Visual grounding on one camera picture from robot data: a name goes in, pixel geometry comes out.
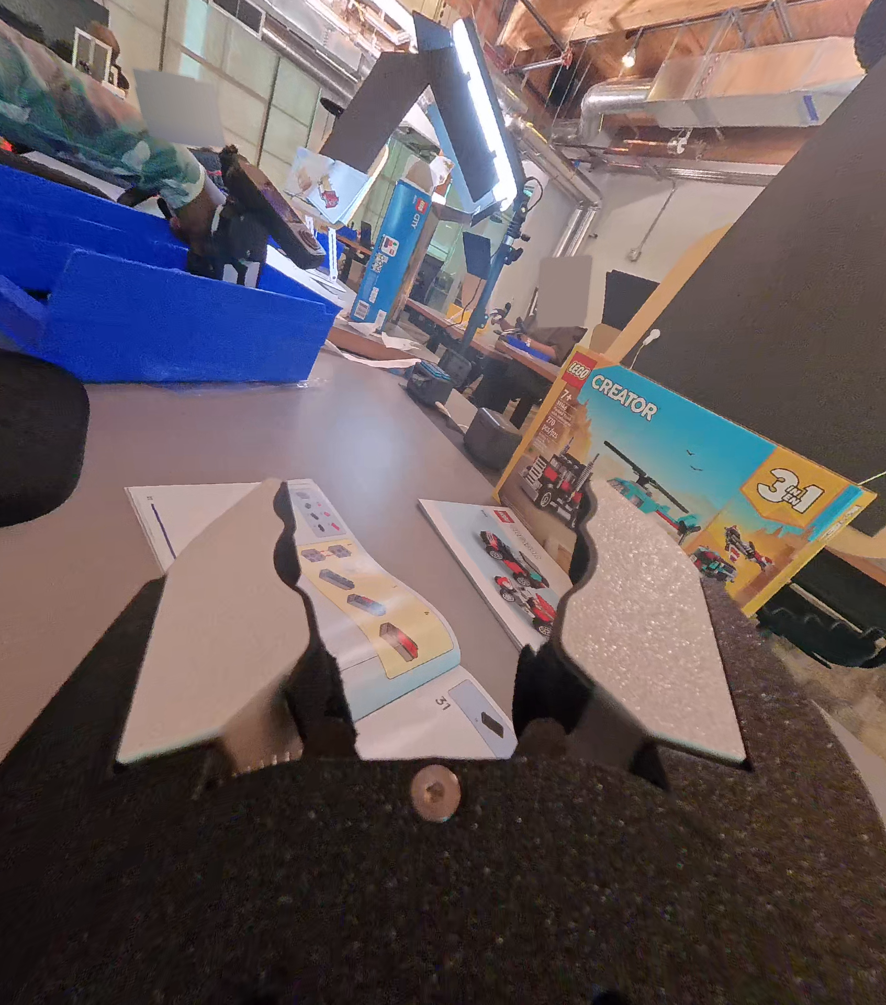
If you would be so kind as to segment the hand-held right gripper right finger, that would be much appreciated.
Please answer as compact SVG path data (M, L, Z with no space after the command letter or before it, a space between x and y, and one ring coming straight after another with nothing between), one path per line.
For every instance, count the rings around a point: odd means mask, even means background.
M662 750L744 770L749 755L701 576L607 484L585 491L571 585L549 638L523 648L516 753L664 776Z

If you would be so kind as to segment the white printed card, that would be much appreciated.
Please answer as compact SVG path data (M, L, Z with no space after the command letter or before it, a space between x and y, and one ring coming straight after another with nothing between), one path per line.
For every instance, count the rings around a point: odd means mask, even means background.
M334 227L347 224L366 195L367 174L306 148L298 148L284 191Z

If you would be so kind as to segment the person's left forearm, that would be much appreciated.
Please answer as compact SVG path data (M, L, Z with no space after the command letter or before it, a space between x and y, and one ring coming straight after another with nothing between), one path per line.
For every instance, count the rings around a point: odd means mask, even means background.
M174 212L206 186L186 146L154 135L135 107L1 19L0 136L50 157L74 156L160 195Z

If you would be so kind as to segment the teal black device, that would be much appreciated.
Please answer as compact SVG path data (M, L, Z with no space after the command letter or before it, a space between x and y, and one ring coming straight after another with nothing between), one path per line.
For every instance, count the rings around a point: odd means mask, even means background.
M446 405L454 391L454 383L450 375L436 364L418 361L411 368L405 388L412 400L434 409L437 405Z

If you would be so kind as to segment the colourful toy set box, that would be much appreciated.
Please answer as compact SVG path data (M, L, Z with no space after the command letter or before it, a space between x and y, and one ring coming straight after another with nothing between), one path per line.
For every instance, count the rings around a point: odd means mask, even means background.
M496 499L567 568L588 490L649 518L753 616L876 498L590 348L576 348Z

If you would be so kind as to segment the tall blue cardboard box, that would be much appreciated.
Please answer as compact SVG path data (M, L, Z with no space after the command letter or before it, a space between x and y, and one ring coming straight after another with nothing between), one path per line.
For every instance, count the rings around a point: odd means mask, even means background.
M349 321L380 328L398 300L414 251L432 207L432 196L399 180L349 310Z

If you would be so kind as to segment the black wall panel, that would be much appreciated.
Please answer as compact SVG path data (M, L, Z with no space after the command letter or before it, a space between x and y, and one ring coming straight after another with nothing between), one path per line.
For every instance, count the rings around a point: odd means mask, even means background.
M886 470L886 2L863 81L653 323L634 370L853 481Z

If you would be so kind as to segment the silver air duct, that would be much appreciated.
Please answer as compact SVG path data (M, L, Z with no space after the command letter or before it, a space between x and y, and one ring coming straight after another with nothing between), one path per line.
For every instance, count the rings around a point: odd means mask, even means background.
M844 36L673 57L650 81L591 87L577 136L598 144L607 117L649 119L668 130L813 128L864 75Z

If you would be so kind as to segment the open instruction booklet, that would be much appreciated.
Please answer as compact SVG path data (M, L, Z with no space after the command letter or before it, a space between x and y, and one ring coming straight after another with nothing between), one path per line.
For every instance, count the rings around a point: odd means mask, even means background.
M146 485L127 493L165 576L197 535L259 484ZM443 615L375 562L316 484L287 484L299 586L339 666L361 758L510 758L512 723L461 666Z

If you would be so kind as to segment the closed instruction booklet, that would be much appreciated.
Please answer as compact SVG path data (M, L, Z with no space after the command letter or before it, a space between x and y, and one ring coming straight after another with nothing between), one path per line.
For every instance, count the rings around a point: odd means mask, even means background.
M571 581L515 512L427 498L419 508L513 642L542 647Z

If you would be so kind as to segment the black light flag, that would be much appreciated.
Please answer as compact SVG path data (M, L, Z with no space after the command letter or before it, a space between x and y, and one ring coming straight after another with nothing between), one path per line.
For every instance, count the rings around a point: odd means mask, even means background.
M319 153L362 173L431 82L427 54L385 52L337 117Z

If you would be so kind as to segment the white stands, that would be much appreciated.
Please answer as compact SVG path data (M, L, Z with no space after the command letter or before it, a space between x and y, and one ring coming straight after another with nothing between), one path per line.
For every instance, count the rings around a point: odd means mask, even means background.
M315 229L313 236L317 243L319 244L321 250L324 252L323 263L318 267L317 271L321 275L327 276L327 281L331 283L336 288L344 289L346 292L350 292L350 288L347 286L339 277L339 251L338 251L338 241L337 232L334 228L320 230Z

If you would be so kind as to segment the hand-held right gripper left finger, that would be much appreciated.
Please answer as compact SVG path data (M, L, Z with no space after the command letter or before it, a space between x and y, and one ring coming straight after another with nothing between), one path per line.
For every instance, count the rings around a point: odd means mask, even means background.
M245 774L356 759L339 666L300 588L289 486L269 479L167 570L116 763L200 750Z

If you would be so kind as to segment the wooden edged desk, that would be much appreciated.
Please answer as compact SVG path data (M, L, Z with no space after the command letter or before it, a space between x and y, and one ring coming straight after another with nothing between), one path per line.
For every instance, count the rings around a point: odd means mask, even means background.
M428 335L427 348L441 361L458 390L483 380L478 397L484 399L486 407L497 404L498 410L503 411L510 401L516 400L509 421L518 429L543 401L560 375L559 367L517 348L503 337L488 345L475 336L464 345L465 327L435 308L408 298L405 311L411 315L412 323Z

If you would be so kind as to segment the studio light panel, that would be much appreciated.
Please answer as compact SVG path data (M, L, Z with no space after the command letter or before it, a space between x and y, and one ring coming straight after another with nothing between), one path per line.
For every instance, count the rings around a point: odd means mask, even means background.
M525 174L473 19L461 18L446 28L419 12L411 17L446 149L462 173L472 204L509 210L522 195Z

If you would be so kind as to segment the blue plastic bin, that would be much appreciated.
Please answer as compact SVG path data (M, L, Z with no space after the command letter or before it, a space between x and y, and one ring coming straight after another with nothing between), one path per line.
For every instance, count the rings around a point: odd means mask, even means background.
M339 307L261 266L185 270L160 217L0 164L0 332L88 383L306 380Z

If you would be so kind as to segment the person's left hand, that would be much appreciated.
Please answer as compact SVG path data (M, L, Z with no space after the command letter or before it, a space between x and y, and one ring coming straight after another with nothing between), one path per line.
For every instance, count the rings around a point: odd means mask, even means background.
M226 196L206 179L198 195L185 206L172 210L169 227L173 235L197 255L209 250L212 222Z

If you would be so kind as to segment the grey box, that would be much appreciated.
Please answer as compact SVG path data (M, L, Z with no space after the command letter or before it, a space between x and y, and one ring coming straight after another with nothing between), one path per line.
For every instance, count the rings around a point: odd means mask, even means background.
M463 435L472 459L490 471L503 471L522 440L522 432L503 414L478 408Z

